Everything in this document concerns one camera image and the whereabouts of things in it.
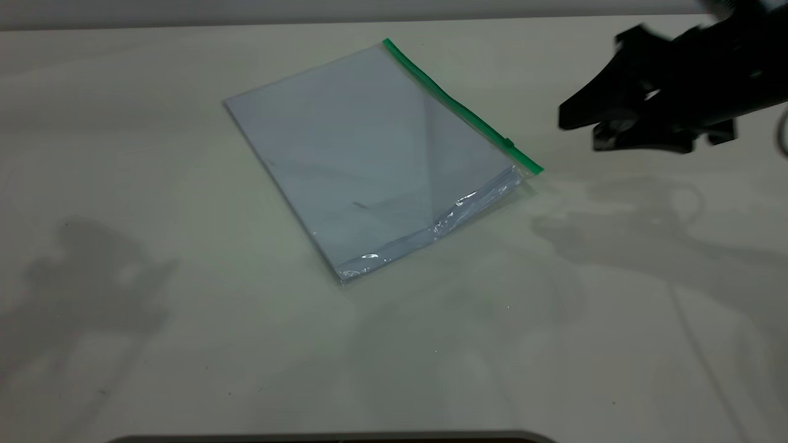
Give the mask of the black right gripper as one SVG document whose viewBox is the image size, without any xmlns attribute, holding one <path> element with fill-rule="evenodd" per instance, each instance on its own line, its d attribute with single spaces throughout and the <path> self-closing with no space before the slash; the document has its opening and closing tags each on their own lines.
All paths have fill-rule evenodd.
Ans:
<svg viewBox="0 0 788 443">
<path fill-rule="evenodd" d="M 670 116 L 639 118 L 653 79 L 648 70 L 670 40 L 637 25 L 614 37 L 614 54 L 588 84 L 559 106 L 561 130 L 593 128 L 599 152 L 658 150 L 689 154 L 698 137 L 712 145 L 738 136 L 736 119 L 785 103 L 785 1 L 704 1 L 714 25 L 675 40 L 677 63 L 668 87 Z"/>
</svg>

